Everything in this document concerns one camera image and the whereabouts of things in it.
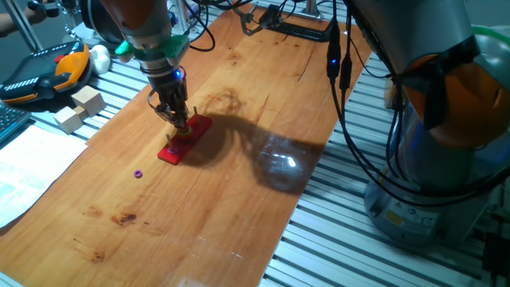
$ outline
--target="keyboard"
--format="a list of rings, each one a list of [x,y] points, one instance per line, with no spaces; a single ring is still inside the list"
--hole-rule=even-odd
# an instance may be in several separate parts
[[[23,126],[30,118],[30,112],[0,104],[0,143]]]

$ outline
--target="black bracket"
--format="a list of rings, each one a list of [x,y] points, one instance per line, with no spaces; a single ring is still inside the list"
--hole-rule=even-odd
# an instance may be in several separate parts
[[[268,9],[261,16],[259,22],[265,29],[317,42],[329,41],[329,34],[332,29],[331,23],[324,31],[285,23],[279,16],[279,7],[273,4],[269,5]]]

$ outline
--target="wooden board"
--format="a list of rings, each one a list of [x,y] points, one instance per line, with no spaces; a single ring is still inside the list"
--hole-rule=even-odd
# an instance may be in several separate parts
[[[188,106],[213,119],[194,150],[177,167],[157,159],[172,127],[149,109],[146,87],[0,230],[3,273],[24,286],[259,282],[335,126],[328,44],[271,31],[245,37],[232,12],[211,30],[215,51],[182,61]],[[366,60],[357,29],[353,38]],[[362,66],[353,61],[354,84]]]

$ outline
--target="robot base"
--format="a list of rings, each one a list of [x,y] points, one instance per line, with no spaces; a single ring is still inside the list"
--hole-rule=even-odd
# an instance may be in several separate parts
[[[193,146],[200,140],[204,133],[209,129],[210,125],[213,123],[212,119],[206,116],[195,115],[192,116],[188,120],[188,124],[191,127],[191,131],[193,131],[193,139],[189,141],[182,141],[178,138],[178,135],[173,136],[171,139],[173,145],[173,151],[169,150],[168,143],[158,152],[158,158],[166,161],[167,163],[171,163],[173,165],[178,165],[182,158],[186,155],[186,153],[193,148]]]
[[[431,199],[400,191],[391,184],[384,186],[411,202],[441,204],[457,198]],[[377,184],[365,189],[365,210],[370,220],[389,238],[408,246],[442,244],[458,246],[485,210],[490,192],[473,199],[442,207],[419,207],[394,199]]]

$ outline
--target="yellow label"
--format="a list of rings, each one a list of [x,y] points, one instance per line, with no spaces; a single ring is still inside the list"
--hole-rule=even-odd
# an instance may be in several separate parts
[[[394,224],[401,226],[404,218],[398,216],[395,212],[389,210],[386,212],[386,218]]]

